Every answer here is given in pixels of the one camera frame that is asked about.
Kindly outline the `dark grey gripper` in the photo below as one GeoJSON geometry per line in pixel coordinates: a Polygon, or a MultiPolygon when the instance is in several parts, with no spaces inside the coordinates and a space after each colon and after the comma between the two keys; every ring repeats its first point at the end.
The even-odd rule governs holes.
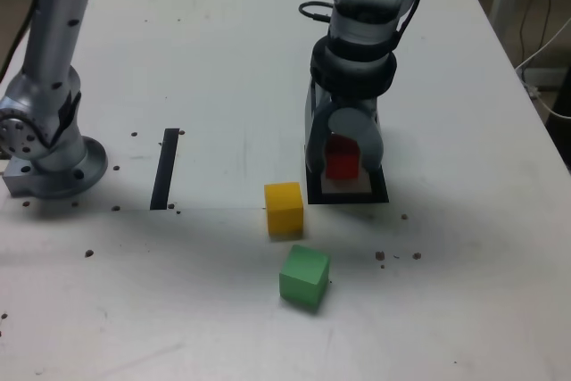
{"type": "Polygon", "coordinates": [[[384,145],[375,122],[378,120],[377,107],[376,97],[361,99],[330,95],[312,79],[305,104],[304,152],[308,170],[311,173],[324,170],[324,150],[330,130],[357,143],[364,169],[379,169],[384,145]]]}

